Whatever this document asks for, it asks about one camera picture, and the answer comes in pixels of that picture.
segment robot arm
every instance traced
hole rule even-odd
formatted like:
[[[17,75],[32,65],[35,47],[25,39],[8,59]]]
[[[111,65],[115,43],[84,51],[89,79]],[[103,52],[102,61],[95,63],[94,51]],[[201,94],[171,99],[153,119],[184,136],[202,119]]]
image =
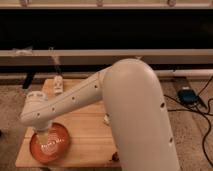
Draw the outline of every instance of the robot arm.
[[[71,90],[49,101],[41,91],[29,93],[20,115],[21,122],[34,127],[35,131],[45,131],[51,126],[54,118],[100,101],[103,78],[107,70],[108,68],[95,73]]]
[[[55,117],[101,99],[123,171],[179,171],[160,83],[139,60],[119,61],[50,101],[41,92],[29,94],[21,122],[43,131]]]

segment orange bowl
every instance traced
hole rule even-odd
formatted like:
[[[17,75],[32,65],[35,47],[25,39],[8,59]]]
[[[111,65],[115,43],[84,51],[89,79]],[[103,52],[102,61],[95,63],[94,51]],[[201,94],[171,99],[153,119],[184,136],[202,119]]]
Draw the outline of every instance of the orange bowl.
[[[67,129],[59,124],[53,123],[47,133],[45,144],[41,144],[37,134],[34,133],[30,141],[30,152],[40,163],[49,163],[65,154],[70,146],[70,136]]]

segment wooden table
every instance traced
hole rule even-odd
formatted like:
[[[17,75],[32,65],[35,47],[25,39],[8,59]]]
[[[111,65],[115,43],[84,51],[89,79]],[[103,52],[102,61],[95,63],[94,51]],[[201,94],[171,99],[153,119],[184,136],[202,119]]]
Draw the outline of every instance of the wooden table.
[[[64,89],[68,90],[80,81],[82,80],[64,80]],[[53,98],[53,80],[46,80],[42,91],[49,99]],[[98,102],[56,118],[55,122],[63,124],[68,129],[71,146],[66,155],[51,165],[42,165],[31,156],[29,142],[33,130],[28,128],[16,160],[16,167],[119,167],[119,162],[111,161],[116,147],[110,127],[103,123],[104,114],[103,102]]]

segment cable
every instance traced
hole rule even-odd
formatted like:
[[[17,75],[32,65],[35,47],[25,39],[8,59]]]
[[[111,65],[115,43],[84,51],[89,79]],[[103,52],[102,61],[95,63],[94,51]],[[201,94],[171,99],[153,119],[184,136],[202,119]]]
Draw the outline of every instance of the cable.
[[[209,83],[212,81],[213,76],[210,77],[206,85],[198,92],[197,96],[200,96],[200,94],[208,87]]]
[[[183,106],[184,108],[187,108],[188,111],[191,111],[191,112],[194,112],[194,113],[198,113],[198,114],[201,113],[201,111],[199,112],[199,111],[197,111],[197,110],[194,110],[194,109],[192,109],[192,107],[189,107],[189,106],[187,106],[187,105],[182,104],[181,102],[179,102],[178,100],[176,100],[176,99],[173,98],[173,97],[170,97],[169,95],[164,94],[164,96],[167,97],[167,98],[169,98],[169,99],[171,99],[171,100],[173,100],[174,102],[176,102],[177,104]],[[203,114],[209,115],[209,116],[213,116],[213,114],[210,113],[210,102],[211,102],[212,100],[213,100],[213,98],[208,100],[208,112],[202,112]],[[168,111],[171,111],[171,110],[174,110],[174,111],[181,111],[182,109],[181,109],[181,110],[180,110],[180,109],[170,109],[170,110],[168,110]]]
[[[211,130],[212,130],[212,125],[211,125],[211,121],[209,120],[209,118],[206,116],[206,115],[209,115],[209,116],[212,116],[212,114],[210,114],[210,111],[211,111],[211,105],[210,105],[210,102],[213,101],[213,98],[210,98],[208,100],[208,109],[207,109],[207,112],[202,112],[198,106],[195,106],[196,110],[193,110],[191,107],[188,107],[186,105],[183,105],[181,104],[178,100],[174,99],[173,97],[170,97],[168,95],[164,95],[165,97],[175,101],[176,103],[178,103],[179,105],[185,107],[186,109],[170,109],[168,111],[189,111],[189,112],[194,112],[196,114],[199,114],[200,116],[202,116],[208,123],[208,129],[206,131],[206,133],[204,134],[203,138],[202,138],[202,150],[203,150],[203,153],[204,153],[204,156],[205,158],[207,159],[207,161],[209,162],[209,164],[211,165],[211,167],[213,167],[213,162],[211,161],[211,159],[209,158],[208,156],[208,153],[206,151],[206,146],[205,146],[205,143],[206,143],[206,140],[208,138],[208,135],[210,134]]]
[[[203,118],[205,118],[206,121],[208,122],[208,130],[206,131],[206,133],[204,134],[203,139],[202,139],[202,149],[203,149],[203,153],[204,153],[206,159],[208,160],[209,164],[211,165],[211,167],[213,167],[213,162],[210,160],[210,158],[209,158],[209,156],[208,156],[208,154],[206,152],[206,147],[205,147],[205,143],[206,143],[207,137],[208,137],[208,135],[210,134],[210,132],[212,130],[212,125],[211,125],[211,121],[209,120],[209,118],[207,116],[205,116],[205,114],[201,113],[201,116]]]

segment black wall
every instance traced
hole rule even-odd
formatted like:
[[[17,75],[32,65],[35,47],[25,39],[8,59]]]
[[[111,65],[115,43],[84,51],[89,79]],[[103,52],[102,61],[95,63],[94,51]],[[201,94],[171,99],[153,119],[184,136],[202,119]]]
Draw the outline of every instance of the black wall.
[[[213,10],[0,10],[0,50],[213,48]]]

